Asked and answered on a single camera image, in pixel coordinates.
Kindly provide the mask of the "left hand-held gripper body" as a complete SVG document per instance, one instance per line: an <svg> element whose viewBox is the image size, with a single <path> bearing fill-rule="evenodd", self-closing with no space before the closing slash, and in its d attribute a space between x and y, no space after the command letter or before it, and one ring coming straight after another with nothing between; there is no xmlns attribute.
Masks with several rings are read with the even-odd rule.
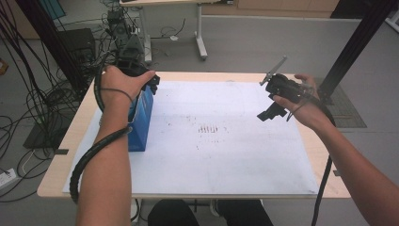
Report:
<svg viewBox="0 0 399 226"><path fill-rule="evenodd" d="M119 51L117 67L128 76L139 76L149 70L143 56L143 44L138 35L134 34Z"/></svg>

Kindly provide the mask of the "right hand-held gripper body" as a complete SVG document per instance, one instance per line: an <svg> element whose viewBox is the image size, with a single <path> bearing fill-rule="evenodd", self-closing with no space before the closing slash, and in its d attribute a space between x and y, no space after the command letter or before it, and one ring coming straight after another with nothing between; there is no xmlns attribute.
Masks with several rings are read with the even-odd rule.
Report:
<svg viewBox="0 0 399 226"><path fill-rule="evenodd" d="M314 88L302 82L297 83L292 79L288 79L284 74L277 73L277 70L286 61L287 56L283 56L282 60L270 70L260 82L260 86L266 85L265 90L269 93L269 98L273 99L275 95L288 99L290 102L298 104L303 98L311 97Z"/></svg>

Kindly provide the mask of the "blue cardboard box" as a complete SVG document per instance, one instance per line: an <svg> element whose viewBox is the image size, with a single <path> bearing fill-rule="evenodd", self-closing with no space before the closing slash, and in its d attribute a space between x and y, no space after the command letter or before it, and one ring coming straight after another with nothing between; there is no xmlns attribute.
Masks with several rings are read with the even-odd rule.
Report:
<svg viewBox="0 0 399 226"><path fill-rule="evenodd" d="M149 86L141 90L129 109L128 151L144 152L152 117L153 94Z"/></svg>

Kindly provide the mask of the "person's right hand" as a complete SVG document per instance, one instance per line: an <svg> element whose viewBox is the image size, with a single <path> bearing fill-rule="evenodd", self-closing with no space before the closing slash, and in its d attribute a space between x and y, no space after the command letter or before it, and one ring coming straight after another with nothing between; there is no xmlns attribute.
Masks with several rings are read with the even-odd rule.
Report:
<svg viewBox="0 0 399 226"><path fill-rule="evenodd" d="M275 95L273 100L278 105L288 109L300 123L309 127L314 132L320 132L330 127L335 128L326 114L310 101L302 100L298 104L295 104L278 95Z"/></svg>

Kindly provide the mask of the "person's left hand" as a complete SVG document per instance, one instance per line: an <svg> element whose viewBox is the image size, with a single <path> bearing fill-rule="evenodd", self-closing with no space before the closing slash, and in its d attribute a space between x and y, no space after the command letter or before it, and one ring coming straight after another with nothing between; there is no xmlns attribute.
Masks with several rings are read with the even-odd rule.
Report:
<svg viewBox="0 0 399 226"><path fill-rule="evenodd" d="M154 76L155 71L148 71L132 77L116 66L107 66L101 74L100 87L104 109L128 109L143 86Z"/></svg>

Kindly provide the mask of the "black equipment box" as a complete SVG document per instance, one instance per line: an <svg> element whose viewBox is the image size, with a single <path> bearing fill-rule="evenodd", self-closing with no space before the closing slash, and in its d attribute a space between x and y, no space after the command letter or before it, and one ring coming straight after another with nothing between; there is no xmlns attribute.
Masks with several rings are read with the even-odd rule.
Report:
<svg viewBox="0 0 399 226"><path fill-rule="evenodd" d="M89 28L59 31L58 36L76 62L94 61L95 39Z"/></svg>

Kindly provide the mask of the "dark gridded floor mat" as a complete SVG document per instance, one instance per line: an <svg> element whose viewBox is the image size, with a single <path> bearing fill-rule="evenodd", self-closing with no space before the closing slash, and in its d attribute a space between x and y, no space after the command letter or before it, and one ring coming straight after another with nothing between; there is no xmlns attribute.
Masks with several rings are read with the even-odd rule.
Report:
<svg viewBox="0 0 399 226"><path fill-rule="evenodd" d="M354 107L350 99L340 85L338 85L329 99L326 106L338 128L366 128L367 125Z"/></svg>

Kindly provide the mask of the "white desk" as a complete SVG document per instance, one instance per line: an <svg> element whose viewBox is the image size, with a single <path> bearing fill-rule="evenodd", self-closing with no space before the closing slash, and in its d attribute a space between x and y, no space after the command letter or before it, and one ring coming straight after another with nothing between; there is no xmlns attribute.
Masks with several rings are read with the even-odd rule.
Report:
<svg viewBox="0 0 399 226"><path fill-rule="evenodd" d="M152 43L151 36L148 33L146 22L145 7L160 5L181 5L195 4L197 6L197 28L194 32L196 44L199 49L199 56L202 60L208 57L206 47L202 38L202 5L213 4L219 0L120 0L120 5L124 8L136 8L138 10L141 23L141 34L143 37L144 59L147 64L152 63Z"/></svg>

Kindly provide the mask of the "white table mat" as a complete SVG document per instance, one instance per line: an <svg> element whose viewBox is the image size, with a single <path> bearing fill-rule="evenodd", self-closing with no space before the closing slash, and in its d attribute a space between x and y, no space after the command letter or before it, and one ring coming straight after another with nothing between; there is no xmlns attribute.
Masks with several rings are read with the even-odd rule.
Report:
<svg viewBox="0 0 399 226"><path fill-rule="evenodd" d="M256 82L164 81L144 152L128 152L135 197L313 197L318 190L295 121Z"/></svg>

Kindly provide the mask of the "wooden cabinet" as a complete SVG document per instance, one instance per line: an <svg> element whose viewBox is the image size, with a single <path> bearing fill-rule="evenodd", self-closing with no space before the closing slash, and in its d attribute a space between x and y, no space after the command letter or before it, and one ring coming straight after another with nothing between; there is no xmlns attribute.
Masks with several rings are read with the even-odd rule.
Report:
<svg viewBox="0 0 399 226"><path fill-rule="evenodd" d="M329 18L340 0L228 0L205 4L205 15Z"/></svg>

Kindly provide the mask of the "person's legs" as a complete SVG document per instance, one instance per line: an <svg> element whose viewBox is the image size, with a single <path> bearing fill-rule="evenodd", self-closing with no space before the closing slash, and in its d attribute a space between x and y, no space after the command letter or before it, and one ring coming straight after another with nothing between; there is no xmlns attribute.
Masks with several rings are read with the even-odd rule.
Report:
<svg viewBox="0 0 399 226"><path fill-rule="evenodd" d="M274 226L260 200L218 200L227 226ZM148 215L148 226L200 226L183 200L161 200Z"/></svg>

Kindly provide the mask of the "black floor plate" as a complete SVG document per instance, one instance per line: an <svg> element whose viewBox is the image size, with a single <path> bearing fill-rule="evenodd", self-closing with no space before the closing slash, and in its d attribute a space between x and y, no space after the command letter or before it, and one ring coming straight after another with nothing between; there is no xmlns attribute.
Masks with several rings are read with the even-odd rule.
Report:
<svg viewBox="0 0 399 226"><path fill-rule="evenodd" d="M43 121L35 123L23 146L26 149L57 149L65 137L71 122L72 119L70 117L53 113Z"/></svg>

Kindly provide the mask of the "white power strip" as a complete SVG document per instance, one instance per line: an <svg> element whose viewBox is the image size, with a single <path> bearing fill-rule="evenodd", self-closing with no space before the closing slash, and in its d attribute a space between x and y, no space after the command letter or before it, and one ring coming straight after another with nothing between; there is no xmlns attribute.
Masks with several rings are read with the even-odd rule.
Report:
<svg viewBox="0 0 399 226"><path fill-rule="evenodd" d="M14 169L5 170L0 174L0 189L10 185L17 180L17 174Z"/></svg>

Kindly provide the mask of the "black metal frame post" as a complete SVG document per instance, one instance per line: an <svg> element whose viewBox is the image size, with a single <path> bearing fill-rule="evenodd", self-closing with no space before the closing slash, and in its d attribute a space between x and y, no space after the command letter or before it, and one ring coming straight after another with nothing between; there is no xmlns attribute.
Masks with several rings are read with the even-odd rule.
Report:
<svg viewBox="0 0 399 226"><path fill-rule="evenodd" d="M62 39L58 36L56 26L41 5L40 0L15 0L15 2L39 35L61 71L64 72L72 88L78 93L86 92L88 84Z"/></svg>
<svg viewBox="0 0 399 226"><path fill-rule="evenodd" d="M318 95L323 102L326 102L333 94L397 2L398 0L377 0L365 13L327 76L319 85Z"/></svg>

